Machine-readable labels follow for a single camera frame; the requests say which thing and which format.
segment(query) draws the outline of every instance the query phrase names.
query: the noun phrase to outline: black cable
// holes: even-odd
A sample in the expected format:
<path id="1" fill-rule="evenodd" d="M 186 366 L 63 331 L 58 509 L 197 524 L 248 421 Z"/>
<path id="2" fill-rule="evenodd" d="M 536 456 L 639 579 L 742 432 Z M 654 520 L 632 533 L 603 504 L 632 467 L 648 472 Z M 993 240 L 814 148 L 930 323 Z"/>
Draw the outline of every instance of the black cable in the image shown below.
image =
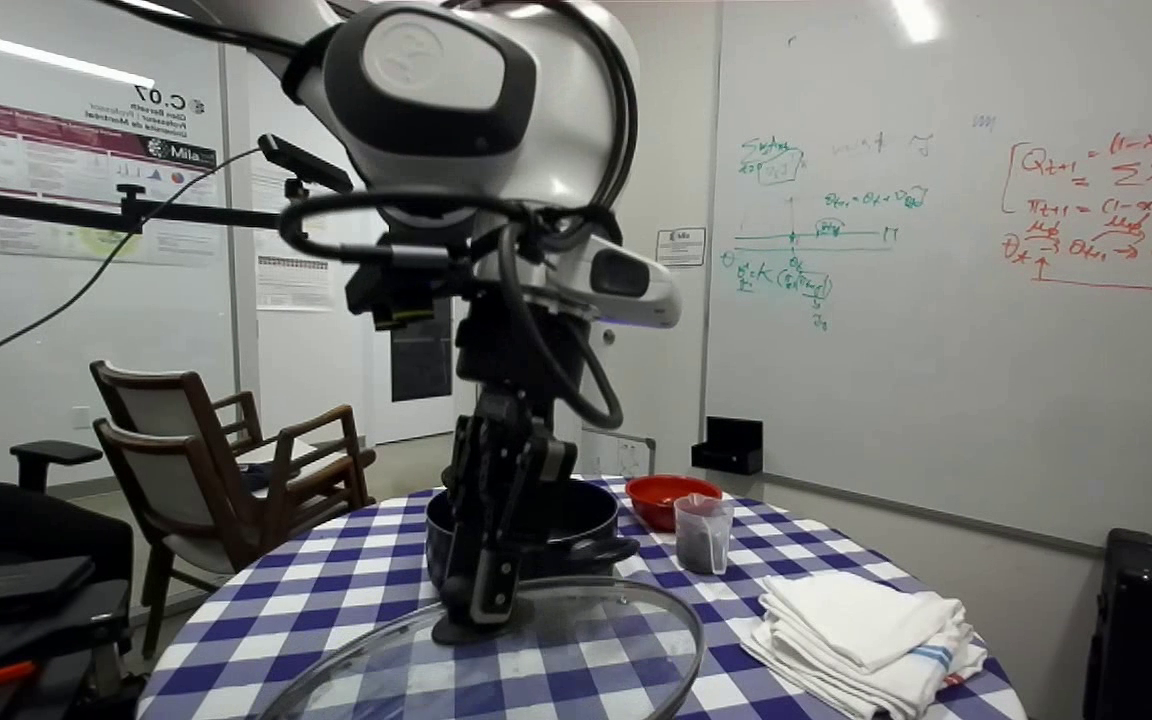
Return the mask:
<path id="1" fill-rule="evenodd" d="M 140 229 L 145 229 L 155 213 L 170 209 L 170 203 L 177 203 L 183 193 L 192 193 L 198 181 L 209 181 L 209 177 L 223 173 L 226 165 L 236 165 L 236 161 L 244 161 L 244 154 L 255 154 L 255 151 L 260 151 L 260 148 L 236 151 L 236 154 L 219 161 L 215 169 L 192 177 L 192 181 L 179 182 L 163 203 L 155 203 L 155 209 L 140 221 Z M 38 320 L 33 320 L 33 323 L 0 336 L 0 349 L 16 344 L 19 336 L 27 336 L 27 331 L 34 331 L 34 327 L 45 327 L 45 323 L 51 323 L 51 320 L 63 316 L 76 298 L 83 298 L 83 294 L 97 287 L 97 280 L 110 266 L 110 258 L 133 245 L 133 234 L 140 234 L 140 233 L 122 233 L 120 245 L 97 264 L 97 270 L 93 270 L 63 304 L 55 304 L 55 309 L 45 312 Z"/>
<path id="2" fill-rule="evenodd" d="M 351 213 L 351 209 L 474 209 L 503 214 L 513 224 L 540 224 L 536 213 L 521 199 L 501 199 L 501 196 L 467 196 L 467 193 L 418 193 L 418 187 L 389 187 L 389 193 L 348 193 L 348 196 L 307 196 L 285 209 L 278 214 L 278 234 L 303 250 L 303 255 L 324 255 L 324 258 L 370 258 L 370 245 L 310 245 L 303 233 L 307 214 L 333 214 L 333 213 Z"/>
<path id="3" fill-rule="evenodd" d="M 275 52 L 275 57 L 291 57 L 300 44 L 287 44 L 278 37 L 265 37 L 265 33 L 244 33 L 244 28 L 219 28 L 219 23 L 198 23 L 198 18 L 186 18 L 186 17 L 169 17 L 169 13 L 155 13 L 155 8 L 145 8 L 145 4 L 122 4 L 122 0 L 100 0 L 106 8 L 120 8 L 120 13 L 133 13 L 146 23 L 159 23 L 159 28 L 170 28 L 170 33 L 183 33 L 183 37 L 197 37 L 197 39 L 215 39 L 215 44 L 244 44 L 250 52 Z"/>
<path id="4" fill-rule="evenodd" d="M 574 341 L 574 349 L 579 349 L 579 355 L 582 355 L 582 363 L 586 363 L 586 373 L 593 373 L 593 380 L 596 380 L 596 387 L 598 387 L 598 397 L 603 397 L 603 404 L 609 404 L 603 410 L 593 409 L 593 404 L 579 397 L 579 383 L 565 373 L 565 363 L 552 355 L 547 341 L 540 336 L 536 316 L 532 316 L 532 309 L 522 304 L 522 282 L 521 282 L 521 266 L 514 266 L 514 258 L 521 258 L 521 255 L 514 255 L 514 240 L 521 240 L 514 233 L 521 233 L 521 229 L 503 229 L 501 240 L 497 240 L 497 247 L 501 247 L 497 258 L 501 258 L 501 282 L 503 282 L 503 309 L 506 309 L 506 316 L 514 320 L 514 327 L 522 327 L 532 353 L 547 363 L 547 373 L 552 373 L 552 380 L 560 383 L 560 397 L 572 404 L 572 410 L 574 410 L 579 421 L 596 425 L 596 428 L 619 428 L 619 425 L 622 425 L 619 397 L 616 397 L 603 363 L 598 363 L 596 353 L 586 349 L 586 341 L 582 341 L 574 327 L 567 327 L 572 341 Z"/>

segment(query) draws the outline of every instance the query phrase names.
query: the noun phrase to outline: checkered tablecloth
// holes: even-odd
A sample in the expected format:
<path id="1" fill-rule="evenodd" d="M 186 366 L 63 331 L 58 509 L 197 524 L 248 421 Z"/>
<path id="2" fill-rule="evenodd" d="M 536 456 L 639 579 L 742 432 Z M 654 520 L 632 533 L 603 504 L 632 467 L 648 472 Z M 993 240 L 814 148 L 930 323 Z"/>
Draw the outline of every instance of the checkered tablecloth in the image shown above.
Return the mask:
<path id="1" fill-rule="evenodd" d="M 404 618 L 431 600 L 425 579 L 425 504 L 428 492 L 383 498 L 366 511 L 321 524 L 307 540 L 291 540 L 260 563 L 230 574 L 163 649 L 140 717 L 250 717 L 267 707 L 324 651 Z M 758 618 L 758 579 L 803 574 L 820 566 L 858 572 L 897 588 L 914 588 L 892 561 L 858 547 L 844 533 L 796 520 L 758 498 L 735 498 L 732 566 L 718 579 L 688 574 L 670 554 L 670 536 L 648 533 L 626 509 L 619 533 L 639 540 L 639 554 L 616 563 L 616 574 L 666 588 L 704 618 L 704 665 L 692 685 L 685 720 L 692 717 L 774 717 L 830 720 L 836 713 L 807 690 L 789 690 L 751 658 L 735 626 Z M 513 702 L 501 685 L 474 681 L 474 707 L 457 702 L 450 717 L 619 717 L 616 690 L 557 690 L 572 669 L 557 669 L 543 685 L 560 702 Z M 1005 669 L 988 669 L 938 696 L 930 717 L 999 720 L 1024 717 Z"/>

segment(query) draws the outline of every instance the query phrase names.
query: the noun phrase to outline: wooden chair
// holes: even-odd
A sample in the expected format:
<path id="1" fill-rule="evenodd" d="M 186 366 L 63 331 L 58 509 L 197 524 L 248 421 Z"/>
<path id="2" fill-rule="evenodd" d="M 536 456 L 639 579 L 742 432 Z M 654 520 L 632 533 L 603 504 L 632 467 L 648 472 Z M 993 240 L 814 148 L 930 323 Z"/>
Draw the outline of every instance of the wooden chair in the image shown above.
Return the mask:
<path id="1" fill-rule="evenodd" d="M 275 509 L 300 509 L 307 498 L 337 498 L 345 509 L 370 504 L 362 467 L 375 460 L 361 444 L 351 409 L 329 409 L 303 425 L 278 428 L 271 440 L 260 432 L 250 392 L 236 392 L 211 404 L 197 373 L 145 374 L 120 373 L 104 358 L 93 363 L 97 387 L 115 428 L 146 434 L 198 434 L 219 472 L 244 475 L 248 489 Z"/>
<path id="2" fill-rule="evenodd" d="M 236 563 L 255 561 L 265 547 L 285 540 L 291 526 L 303 526 L 307 520 L 329 520 L 348 509 L 370 504 L 362 467 L 375 460 L 375 453 L 361 447 L 348 409 L 333 409 L 267 440 L 260 432 L 250 392 L 211 404 L 197 373 L 140 374 L 140 373 L 115 373 L 100 358 L 93 363 L 93 374 L 120 432 L 177 434 L 177 440 L 183 434 L 205 447 L 205 460 L 209 460 L 198 464 L 209 467 L 205 481 L 215 481 L 215 489 L 230 496 L 223 498 L 223 509 L 230 509 L 223 520 L 248 533 L 223 547 L 226 563 L 219 563 L 219 574 L 226 574 Z M 338 428 L 337 440 L 329 444 L 303 440 L 307 432 L 321 432 L 333 425 Z M 136 492 L 122 481 L 133 472 L 115 472 L 115 475 L 140 524 L 140 536 L 146 540 L 140 605 L 151 614 L 145 633 L 146 635 L 145 651 L 151 651 L 163 600 L 169 600 L 169 579 L 177 574 L 197 588 L 215 588 L 215 582 L 177 566 L 179 540 L 169 544 L 163 524 L 146 511 L 151 504 L 145 498 L 145 492 Z M 183 561 L 215 572 L 215 552 L 211 561 L 197 552 Z"/>
<path id="3" fill-rule="evenodd" d="M 106 421 L 93 428 L 151 547 L 140 596 L 146 605 L 145 655 L 159 640 L 169 574 L 215 588 L 287 536 L 338 516 L 338 504 L 285 509 L 275 496 L 255 498 L 236 472 L 223 472 L 230 464 L 215 464 L 198 434 L 145 434 Z M 211 579 L 170 572 L 177 554 Z"/>

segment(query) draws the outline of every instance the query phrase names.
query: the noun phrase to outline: wall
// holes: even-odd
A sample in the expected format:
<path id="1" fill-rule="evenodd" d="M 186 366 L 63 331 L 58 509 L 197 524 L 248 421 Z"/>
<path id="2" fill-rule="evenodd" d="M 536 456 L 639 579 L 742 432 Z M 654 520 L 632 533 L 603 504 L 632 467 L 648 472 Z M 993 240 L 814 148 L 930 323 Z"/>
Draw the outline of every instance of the wall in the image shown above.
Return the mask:
<path id="1" fill-rule="evenodd" d="M 639 37 L 639 229 L 709 229 L 715 0 L 612 0 L 612 13 Z M 704 270 L 676 280 L 685 323 L 622 331 L 622 355 L 612 358 L 616 387 L 639 400 L 632 432 L 660 440 L 660 467 L 688 467 L 704 383 Z M 763 496 L 887 552 L 935 592 L 962 596 L 1029 713 L 1078 717 L 1096 561 L 803 489 L 770 483 Z"/>
<path id="2" fill-rule="evenodd" d="M 450 434 L 417 434 L 375 447 L 366 467 L 370 496 L 408 496 L 417 489 L 442 489 L 450 464 Z"/>
<path id="3" fill-rule="evenodd" d="M 285 100 L 275 75 L 240 46 L 223 46 L 223 136 L 230 151 L 255 148 L 255 136 L 275 132 L 333 165 L 345 165 L 338 145 L 315 126 L 307 111 Z M 285 209 L 285 177 L 265 154 L 230 169 L 230 203 L 275 213 Z M 355 320 L 338 298 L 338 266 L 297 255 L 275 233 L 236 229 L 236 323 L 240 374 L 255 387 L 267 428 L 315 414 L 333 404 L 351 404 L 355 383 Z"/>
<path id="4" fill-rule="evenodd" d="M 0 52 L 0 187 L 49 193 L 51 199 L 80 196 L 110 213 L 115 182 L 140 182 L 146 199 L 163 199 L 209 165 L 169 161 L 163 141 L 198 148 L 192 154 L 219 151 L 219 52 L 211 44 L 145 28 L 89 0 L 0 0 L 0 37 L 155 81 L 146 90 Z M 183 196 L 183 203 L 219 199 L 219 177 Z M 0 336 L 58 309 L 93 280 L 115 240 L 110 233 L 0 214 Z M 226 392 L 226 316 L 226 233 L 146 224 L 76 309 L 0 353 L 0 475 L 16 475 L 13 444 L 93 444 L 93 421 L 104 414 L 89 374 L 93 358 L 192 363 L 215 392 Z M 51 483 L 104 472 L 104 464 L 55 467 Z"/>

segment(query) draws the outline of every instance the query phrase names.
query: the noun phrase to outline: white napkin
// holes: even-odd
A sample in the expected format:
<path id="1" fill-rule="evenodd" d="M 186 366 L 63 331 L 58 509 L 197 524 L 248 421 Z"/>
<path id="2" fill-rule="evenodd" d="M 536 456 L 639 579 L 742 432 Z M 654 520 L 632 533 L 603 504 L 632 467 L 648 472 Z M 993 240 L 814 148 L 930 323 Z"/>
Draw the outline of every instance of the white napkin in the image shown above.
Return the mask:
<path id="1" fill-rule="evenodd" d="M 763 582 L 763 605 L 767 600 L 791 609 L 857 669 L 883 669 L 951 618 L 962 618 L 958 600 L 892 592 L 853 572 L 774 574 Z"/>
<path id="2" fill-rule="evenodd" d="M 962 626 L 919 642 L 879 673 L 840 673 L 836 665 L 820 665 L 820 649 L 796 642 L 796 633 L 774 614 L 735 626 L 735 635 L 781 685 L 807 689 L 857 720 L 873 720 L 874 713 L 914 720 L 935 702 L 938 689 L 975 676 L 982 665 L 982 649 L 962 635 Z"/>

